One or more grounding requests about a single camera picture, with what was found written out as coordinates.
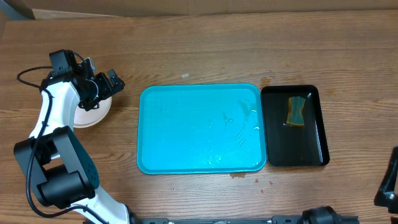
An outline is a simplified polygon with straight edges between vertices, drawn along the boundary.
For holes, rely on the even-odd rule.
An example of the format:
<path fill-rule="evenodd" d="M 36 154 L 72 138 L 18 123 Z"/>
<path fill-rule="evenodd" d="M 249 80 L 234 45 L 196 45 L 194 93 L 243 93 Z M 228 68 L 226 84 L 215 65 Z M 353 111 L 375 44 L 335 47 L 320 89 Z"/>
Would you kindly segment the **white plate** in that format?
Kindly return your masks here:
<path fill-rule="evenodd" d="M 100 101 L 98 109 L 85 111 L 79 107 L 75 110 L 74 128 L 87 128 L 99 123 L 109 112 L 112 98 Z"/>

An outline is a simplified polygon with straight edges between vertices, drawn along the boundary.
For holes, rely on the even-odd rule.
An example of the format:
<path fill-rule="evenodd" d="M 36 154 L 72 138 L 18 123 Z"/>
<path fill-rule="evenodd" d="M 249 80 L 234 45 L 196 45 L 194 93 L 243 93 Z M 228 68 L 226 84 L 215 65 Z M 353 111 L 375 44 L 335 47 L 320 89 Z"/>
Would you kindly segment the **yellow green sponge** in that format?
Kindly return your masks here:
<path fill-rule="evenodd" d="M 286 125 L 288 126 L 296 126 L 303 127 L 304 126 L 304 118 L 303 118 L 303 109 L 305 105 L 305 98 L 301 96 L 293 96 L 288 99 L 288 112 Z"/>

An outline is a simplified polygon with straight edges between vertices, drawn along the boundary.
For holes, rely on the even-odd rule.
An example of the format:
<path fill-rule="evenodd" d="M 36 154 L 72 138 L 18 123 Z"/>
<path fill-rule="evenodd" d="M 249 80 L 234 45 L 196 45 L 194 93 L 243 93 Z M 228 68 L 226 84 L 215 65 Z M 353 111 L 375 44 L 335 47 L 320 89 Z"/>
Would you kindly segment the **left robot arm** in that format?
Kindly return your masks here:
<path fill-rule="evenodd" d="M 74 211 L 92 223 L 134 223 L 128 206 L 100 186 L 96 166 L 73 132 L 77 108 L 98 109 L 125 83 L 114 70 L 95 74 L 91 60 L 77 62 L 80 55 L 72 50 L 49 58 L 50 72 L 37 87 L 42 95 L 37 124 L 14 146 L 30 208 L 44 218 Z"/>

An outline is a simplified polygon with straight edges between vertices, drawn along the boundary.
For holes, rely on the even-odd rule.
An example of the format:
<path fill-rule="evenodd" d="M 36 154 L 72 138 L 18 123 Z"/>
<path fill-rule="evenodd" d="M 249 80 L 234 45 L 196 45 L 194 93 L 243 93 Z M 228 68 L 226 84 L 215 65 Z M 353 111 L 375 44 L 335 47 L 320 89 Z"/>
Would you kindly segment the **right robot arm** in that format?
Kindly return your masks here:
<path fill-rule="evenodd" d="M 386 174 L 377 190 L 374 204 L 386 207 L 389 213 L 397 214 L 397 146 L 393 148 Z M 303 224 L 359 224 L 358 217 L 348 217 L 337 214 L 331 207 L 318 207 L 302 213 Z"/>

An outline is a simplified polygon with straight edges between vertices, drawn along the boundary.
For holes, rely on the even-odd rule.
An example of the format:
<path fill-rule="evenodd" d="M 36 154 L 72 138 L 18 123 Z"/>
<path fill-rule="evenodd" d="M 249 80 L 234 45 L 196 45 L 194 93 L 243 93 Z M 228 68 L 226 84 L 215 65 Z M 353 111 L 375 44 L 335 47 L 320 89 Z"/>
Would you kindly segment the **teal plastic tray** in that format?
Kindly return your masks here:
<path fill-rule="evenodd" d="M 256 172 L 267 162 L 261 94 L 250 83 L 162 85 L 139 99 L 145 174 Z"/>

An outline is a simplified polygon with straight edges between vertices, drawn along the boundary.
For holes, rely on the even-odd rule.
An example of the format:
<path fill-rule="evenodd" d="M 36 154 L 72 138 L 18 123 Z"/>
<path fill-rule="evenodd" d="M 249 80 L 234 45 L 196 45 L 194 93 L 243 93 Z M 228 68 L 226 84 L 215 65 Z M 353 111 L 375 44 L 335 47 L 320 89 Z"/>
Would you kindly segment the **black water tray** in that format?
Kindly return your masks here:
<path fill-rule="evenodd" d="M 305 98 L 304 126 L 286 125 L 288 99 Z M 261 90 L 268 162 L 282 166 L 325 166 L 330 161 L 318 89 L 313 85 L 266 86 Z"/>

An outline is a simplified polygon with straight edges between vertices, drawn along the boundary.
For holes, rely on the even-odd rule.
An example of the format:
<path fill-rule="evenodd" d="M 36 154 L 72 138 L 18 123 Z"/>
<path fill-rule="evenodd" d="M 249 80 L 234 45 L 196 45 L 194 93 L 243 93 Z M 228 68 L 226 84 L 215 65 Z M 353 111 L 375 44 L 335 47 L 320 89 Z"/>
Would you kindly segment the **cardboard sheet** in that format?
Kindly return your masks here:
<path fill-rule="evenodd" d="M 6 3 L 31 18 L 35 10 L 128 17 L 397 9 L 397 0 L 10 0 Z"/>

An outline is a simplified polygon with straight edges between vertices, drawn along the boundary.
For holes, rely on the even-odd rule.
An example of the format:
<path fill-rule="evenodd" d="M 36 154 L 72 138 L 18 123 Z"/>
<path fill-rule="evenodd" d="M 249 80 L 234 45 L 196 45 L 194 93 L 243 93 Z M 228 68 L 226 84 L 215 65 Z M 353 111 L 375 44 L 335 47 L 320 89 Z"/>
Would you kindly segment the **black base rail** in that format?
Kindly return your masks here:
<path fill-rule="evenodd" d="M 305 224 L 301 215 L 275 215 L 272 218 L 233 218 L 233 219 L 183 219 L 144 218 L 142 224 Z"/>

